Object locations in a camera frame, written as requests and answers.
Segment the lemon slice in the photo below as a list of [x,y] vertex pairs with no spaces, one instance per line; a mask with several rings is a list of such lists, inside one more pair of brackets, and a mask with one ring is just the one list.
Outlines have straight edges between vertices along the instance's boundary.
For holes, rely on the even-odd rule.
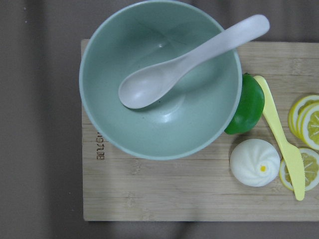
[[311,148],[319,150],[319,104],[310,107],[301,125],[302,140]]
[[[319,183],[319,154],[309,148],[300,148],[299,150],[301,152],[305,166],[305,190],[309,191]],[[279,177],[286,188],[292,191],[294,190],[284,160],[282,160],[280,164]]]
[[297,132],[297,135],[299,136],[299,138],[300,138],[301,140],[304,140],[303,133],[302,133],[302,123],[304,122],[306,113],[307,113],[310,109],[312,109],[313,107],[315,107],[316,105],[319,105],[319,103],[312,103],[312,104],[307,105],[307,106],[303,107],[302,109],[300,109],[300,113],[299,113],[299,115],[298,115],[297,123],[296,123],[296,132]]
[[290,131],[296,137],[300,137],[297,131],[298,116],[305,107],[313,103],[319,103],[319,95],[310,95],[310,96],[303,97],[291,107],[288,114],[288,126]]
[[297,133],[297,130],[295,129],[294,123],[293,123],[293,111],[290,110],[288,113],[288,127],[291,131],[291,133],[293,133],[294,136],[296,136],[297,138],[299,138],[300,136]]

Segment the white spoon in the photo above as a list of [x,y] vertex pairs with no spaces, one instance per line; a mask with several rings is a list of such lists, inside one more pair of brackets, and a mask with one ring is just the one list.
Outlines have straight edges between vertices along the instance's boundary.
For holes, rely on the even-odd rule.
[[128,108],[146,107],[164,96],[194,67],[265,34],[269,27],[265,16],[251,16],[184,55],[130,74],[120,84],[119,98]]

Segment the gray background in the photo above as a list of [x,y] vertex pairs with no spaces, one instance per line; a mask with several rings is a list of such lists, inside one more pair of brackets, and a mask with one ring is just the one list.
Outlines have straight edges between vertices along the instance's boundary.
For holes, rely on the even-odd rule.
[[[0,238],[319,238],[319,223],[83,221],[80,41],[135,0],[0,0]],[[194,0],[263,41],[319,42],[317,0]]]

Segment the wooden board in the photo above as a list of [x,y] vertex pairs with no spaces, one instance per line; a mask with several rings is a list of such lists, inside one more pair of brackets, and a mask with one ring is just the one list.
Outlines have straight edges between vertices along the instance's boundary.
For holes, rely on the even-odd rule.
[[[287,115],[300,97],[319,94],[319,43],[250,42],[238,53],[243,72],[267,79],[288,141],[305,146],[289,131]],[[278,177],[260,188],[233,177],[229,156],[243,140],[264,139],[280,152],[263,118],[248,133],[224,133],[200,152],[170,161],[118,150],[83,108],[82,133],[87,221],[319,221],[319,186],[299,202]]]

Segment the mint green bowl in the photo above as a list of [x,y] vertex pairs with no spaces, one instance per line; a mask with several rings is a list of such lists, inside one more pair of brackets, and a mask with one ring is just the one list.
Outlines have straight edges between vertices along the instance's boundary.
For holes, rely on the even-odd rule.
[[222,30],[203,11],[176,1],[140,2],[104,21],[87,45],[79,74],[82,103],[97,131],[146,159],[186,157],[211,144],[239,103],[236,50],[201,64],[143,109],[123,106],[118,87],[130,73],[184,54]]

